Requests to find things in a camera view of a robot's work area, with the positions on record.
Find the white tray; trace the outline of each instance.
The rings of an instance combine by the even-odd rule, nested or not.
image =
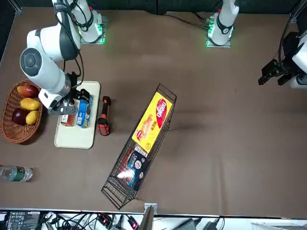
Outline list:
[[[56,147],[89,149],[93,145],[100,84],[97,81],[84,81],[77,89],[86,89],[93,97],[89,127],[81,128],[77,126],[76,118],[73,127],[66,127],[60,123],[61,116],[59,116],[57,130],[54,136],[54,145]],[[75,100],[75,104],[79,106],[79,101]]]

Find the brown mat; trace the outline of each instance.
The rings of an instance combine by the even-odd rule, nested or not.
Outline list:
[[[232,48],[206,48],[205,32],[142,11],[108,12],[106,44],[85,45],[85,80],[113,99],[113,133],[90,150],[54,146],[49,116],[26,146],[0,138],[1,164],[35,167],[31,183],[1,184],[0,207],[115,211],[101,193],[108,173],[158,83],[177,94],[171,131],[139,199],[159,213],[306,217],[307,91],[258,86],[287,15],[241,14]],[[187,20],[191,13],[179,14]],[[19,56],[30,30],[55,24],[52,8],[17,16],[0,67],[0,95],[24,79]],[[73,61],[67,71],[76,71]],[[124,209],[142,211],[141,201]]]

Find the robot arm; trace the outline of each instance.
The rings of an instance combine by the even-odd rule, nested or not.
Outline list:
[[[229,41],[238,13],[238,0],[223,0],[221,12],[211,17],[214,25],[208,37],[216,46],[223,46]]]
[[[70,6],[63,4],[62,0],[52,2],[58,24],[29,32],[27,49],[20,57],[22,71],[41,88],[39,99],[49,110],[64,98],[70,102],[72,98],[80,96],[75,89],[78,76],[74,72],[65,74],[55,63],[77,58],[80,36],[74,28]]]
[[[86,0],[68,0],[71,12],[73,13],[79,27],[82,39],[87,43],[97,41],[102,32],[98,29],[102,23],[101,15],[90,9]]]
[[[290,32],[283,39],[284,59],[271,60],[262,68],[259,85],[265,84],[272,77],[279,77],[278,85],[290,81],[292,88],[307,89],[307,35],[300,38],[298,32]]]

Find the yellow mango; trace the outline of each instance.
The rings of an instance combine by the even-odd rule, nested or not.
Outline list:
[[[23,109],[38,110],[40,107],[40,102],[32,98],[24,98],[21,100],[20,105]]]
[[[37,119],[38,119],[38,114],[39,114],[38,111],[29,112],[29,114],[25,118],[25,122],[28,125],[34,125],[36,123]]]

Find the yellow snack box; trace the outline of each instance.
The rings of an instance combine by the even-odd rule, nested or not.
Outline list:
[[[147,153],[154,145],[171,107],[172,103],[156,92],[134,131],[132,139]]]

